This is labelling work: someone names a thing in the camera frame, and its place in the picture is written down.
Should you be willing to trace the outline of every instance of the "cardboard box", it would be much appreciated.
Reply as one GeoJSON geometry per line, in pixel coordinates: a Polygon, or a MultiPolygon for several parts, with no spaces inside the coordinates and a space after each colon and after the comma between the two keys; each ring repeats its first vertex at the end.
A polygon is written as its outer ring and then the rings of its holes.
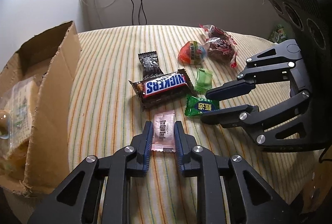
{"type": "Polygon", "coordinates": [[[67,122],[81,44],[74,22],[25,42],[0,74],[0,96],[35,76],[39,85],[24,175],[0,175],[0,186],[24,196],[49,194],[69,174],[67,122]]]}

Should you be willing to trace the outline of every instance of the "metal pivot screw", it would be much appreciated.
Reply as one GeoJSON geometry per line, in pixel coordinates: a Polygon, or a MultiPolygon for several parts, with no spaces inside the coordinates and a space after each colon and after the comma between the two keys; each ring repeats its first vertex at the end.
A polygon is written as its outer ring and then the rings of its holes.
{"type": "Polygon", "coordinates": [[[240,162],[242,160],[242,157],[238,154],[232,155],[232,160],[234,162],[240,162]]]}
{"type": "Polygon", "coordinates": [[[95,161],[96,161],[96,157],[93,154],[87,156],[87,158],[86,158],[86,162],[92,163],[92,162],[95,162],[95,161]]]}
{"type": "Polygon", "coordinates": [[[309,92],[308,92],[308,91],[303,91],[303,92],[302,92],[302,96],[303,96],[304,98],[308,98],[308,97],[309,97],[309,92]]]}
{"type": "Polygon", "coordinates": [[[247,116],[248,116],[248,115],[247,115],[246,112],[241,112],[239,118],[240,118],[241,120],[244,120],[244,119],[247,118],[247,116]]]}
{"type": "Polygon", "coordinates": [[[196,152],[196,153],[199,153],[199,152],[202,152],[203,151],[203,147],[200,146],[200,145],[196,145],[193,147],[193,150],[196,152]]]}
{"type": "Polygon", "coordinates": [[[131,152],[133,152],[134,150],[135,150],[135,148],[132,147],[132,146],[126,146],[126,147],[124,148],[124,151],[125,151],[126,153],[131,153],[131,152]]]}
{"type": "Polygon", "coordinates": [[[256,142],[258,144],[263,144],[265,142],[265,136],[264,135],[259,135],[256,139],[256,142]]]}

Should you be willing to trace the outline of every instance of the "red wrapped candy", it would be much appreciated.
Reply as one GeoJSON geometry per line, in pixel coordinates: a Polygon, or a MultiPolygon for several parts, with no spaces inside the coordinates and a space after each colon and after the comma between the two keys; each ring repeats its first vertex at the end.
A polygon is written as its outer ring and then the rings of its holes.
{"type": "Polygon", "coordinates": [[[178,61],[191,65],[201,64],[206,57],[206,51],[197,41],[188,41],[179,51],[178,61]]]}
{"type": "Polygon", "coordinates": [[[200,25],[200,27],[208,36],[204,45],[208,57],[230,67],[236,67],[238,48],[232,36],[214,25],[200,25]]]}

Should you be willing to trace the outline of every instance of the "green candy wrapper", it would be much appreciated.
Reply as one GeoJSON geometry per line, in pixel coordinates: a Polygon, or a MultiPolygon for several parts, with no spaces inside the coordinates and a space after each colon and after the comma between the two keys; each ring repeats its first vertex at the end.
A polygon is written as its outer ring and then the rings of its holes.
{"type": "Polygon", "coordinates": [[[212,88],[212,74],[213,72],[205,69],[198,69],[196,76],[196,83],[194,90],[200,93],[205,93],[212,88]]]}
{"type": "Polygon", "coordinates": [[[284,27],[281,24],[278,24],[276,29],[271,33],[269,41],[274,43],[281,43],[287,39],[288,37],[284,27]]]}
{"type": "Polygon", "coordinates": [[[185,115],[188,117],[199,116],[205,112],[219,110],[219,101],[187,95],[185,115]]]}

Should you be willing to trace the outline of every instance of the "candy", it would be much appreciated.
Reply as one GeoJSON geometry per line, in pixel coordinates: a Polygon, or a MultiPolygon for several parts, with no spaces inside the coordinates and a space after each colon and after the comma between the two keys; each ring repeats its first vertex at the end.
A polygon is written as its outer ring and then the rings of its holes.
{"type": "Polygon", "coordinates": [[[271,33],[269,37],[269,41],[274,43],[281,43],[287,40],[287,34],[285,32],[284,27],[281,24],[278,24],[275,30],[271,33]]]}
{"type": "Polygon", "coordinates": [[[188,117],[199,116],[205,112],[219,110],[219,101],[187,95],[185,115],[188,117]]]}
{"type": "Polygon", "coordinates": [[[213,72],[210,70],[198,69],[194,90],[200,93],[205,93],[206,91],[211,89],[212,74],[213,72]]]}
{"type": "Polygon", "coordinates": [[[175,152],[174,123],[174,110],[154,115],[151,150],[175,152]]]}
{"type": "Polygon", "coordinates": [[[207,56],[219,63],[236,67],[238,47],[232,36],[214,25],[201,25],[200,27],[209,37],[204,45],[207,56]]]}
{"type": "Polygon", "coordinates": [[[206,57],[206,51],[197,41],[188,41],[179,51],[178,61],[191,65],[201,64],[206,57]]]}
{"type": "Polygon", "coordinates": [[[143,66],[143,80],[164,74],[160,69],[156,51],[138,54],[138,58],[143,66]]]}
{"type": "Polygon", "coordinates": [[[184,69],[148,80],[129,82],[141,100],[143,109],[158,106],[186,94],[196,95],[184,69]]]}

